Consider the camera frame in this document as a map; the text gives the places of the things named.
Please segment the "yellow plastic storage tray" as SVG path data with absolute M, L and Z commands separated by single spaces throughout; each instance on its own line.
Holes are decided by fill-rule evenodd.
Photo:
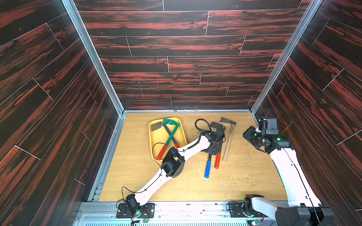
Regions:
M 184 129 L 181 123 L 181 120 L 177 117 L 168 117 L 168 119 L 175 121 L 180 124 L 179 128 L 174 134 L 174 139 L 178 143 L 179 146 L 183 147 L 187 145 L 187 139 L 184 133 Z M 170 137 L 170 134 L 173 132 L 176 125 L 167 125 L 170 133 L 168 133 L 164 126 L 161 126 L 159 129 L 152 129 L 152 126 L 155 124 L 160 124 L 163 122 L 162 119 L 153 120 L 149 123 L 149 139 L 150 139 L 150 150 L 151 157 L 155 160 L 160 153 L 161 149 L 164 147 L 164 143 L 166 143 Z

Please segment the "dark hoe red grip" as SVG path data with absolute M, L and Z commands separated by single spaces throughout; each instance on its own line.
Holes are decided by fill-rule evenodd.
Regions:
M 226 129 L 222 124 L 216 123 L 216 122 L 212 122 L 211 127 L 216 128 L 216 129 L 220 129 L 223 132 L 225 132 L 225 129 Z M 219 169 L 219 164 L 220 164 L 220 159 L 221 159 L 221 151 L 222 151 L 222 143 L 223 143 L 223 139 L 221 141 L 219 141 L 217 143 L 217 145 L 216 145 L 216 149 L 217 149 L 216 163 L 215 163 L 215 168 L 216 169 Z

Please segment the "wooden handle hoe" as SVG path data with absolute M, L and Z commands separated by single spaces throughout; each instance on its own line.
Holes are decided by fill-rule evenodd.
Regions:
M 226 118 L 223 118 L 223 117 L 221 118 L 220 122 L 227 123 L 227 124 L 231 125 L 230 132 L 229 132 L 228 139 L 227 139 L 226 149 L 225 149 L 223 159 L 222 159 L 224 162 L 226 162 L 227 159 L 228 159 L 229 150 L 230 150 L 230 147 L 231 147 L 231 142 L 232 142 L 232 138 L 233 138 L 233 135 L 234 135 L 236 122 L 231 121 L 231 120 L 226 119 Z

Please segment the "green hoe red grip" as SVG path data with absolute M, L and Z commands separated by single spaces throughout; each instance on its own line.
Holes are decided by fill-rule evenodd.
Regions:
M 171 119 L 164 118 L 162 122 L 167 122 L 167 123 L 169 123 L 169 122 L 176 122 L 176 121 L 171 120 Z M 156 160 L 158 160 L 158 161 L 161 160 L 161 158 L 163 157 L 163 155 L 164 155 L 167 147 L 169 146 L 169 143 L 170 143 L 170 142 L 166 141 L 166 143 L 164 144 L 163 148 L 161 149 L 161 151 L 159 152 L 158 156 L 156 157 Z

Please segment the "steel hoe blue grip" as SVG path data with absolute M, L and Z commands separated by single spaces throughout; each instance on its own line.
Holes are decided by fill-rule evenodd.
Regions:
M 208 161 L 207 161 L 207 164 L 206 164 L 205 175 L 204 175 L 204 177 L 205 177 L 206 179 L 208 179 L 208 178 L 209 178 L 209 175 L 210 175 L 211 161 L 212 161 L 212 154 L 209 154 L 209 155 L 208 155 Z

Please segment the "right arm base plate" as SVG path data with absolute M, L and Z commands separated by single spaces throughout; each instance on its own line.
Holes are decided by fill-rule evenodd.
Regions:
M 243 201 L 229 201 L 226 204 L 226 210 L 229 211 L 232 218 L 263 218 L 265 215 L 253 210 L 251 205 Z

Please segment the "black hoe red grip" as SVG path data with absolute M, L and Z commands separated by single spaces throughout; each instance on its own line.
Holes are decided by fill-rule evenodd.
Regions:
M 175 128 L 173 130 L 173 132 L 171 132 L 168 128 L 168 125 L 175 125 Z M 176 148 L 180 148 L 180 146 L 178 145 L 176 139 L 174 138 L 174 134 L 176 133 L 177 129 L 179 128 L 180 124 L 179 123 L 176 123 L 176 122 L 158 122 L 158 123 L 155 123 L 153 125 L 151 125 L 151 131 L 155 131 L 155 130 L 158 130 L 160 129 L 161 127 L 164 127 L 167 131 L 167 133 L 169 134 L 169 139 L 167 140 L 168 142 L 172 141 L 174 142 L 174 145 Z

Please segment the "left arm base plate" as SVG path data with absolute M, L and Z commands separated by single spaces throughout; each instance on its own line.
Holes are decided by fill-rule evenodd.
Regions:
M 125 203 L 119 203 L 116 218 L 154 218 L 155 203 L 148 202 L 141 206 L 140 209 L 135 213 L 137 215 L 132 215 Z

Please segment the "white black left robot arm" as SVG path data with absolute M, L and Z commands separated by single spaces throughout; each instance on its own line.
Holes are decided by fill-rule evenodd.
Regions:
M 159 188 L 171 180 L 178 177 L 183 169 L 186 161 L 198 152 L 213 149 L 217 142 L 222 141 L 225 137 L 221 129 L 216 131 L 201 131 L 200 136 L 195 141 L 186 146 L 170 148 L 164 157 L 160 169 L 156 175 L 138 192 L 132 192 L 126 197 L 125 204 L 134 218 L 141 212 L 141 207 L 145 205 L 151 196 L 159 190 Z

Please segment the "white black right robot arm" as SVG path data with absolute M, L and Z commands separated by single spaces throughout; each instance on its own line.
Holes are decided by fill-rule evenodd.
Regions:
M 298 162 L 294 144 L 279 134 L 276 118 L 259 118 L 258 127 L 250 127 L 243 137 L 257 150 L 269 154 L 282 180 L 288 198 L 283 208 L 261 195 L 246 195 L 246 217 L 267 216 L 279 226 L 326 226 L 334 219 L 331 208 L 324 207 L 311 189 Z

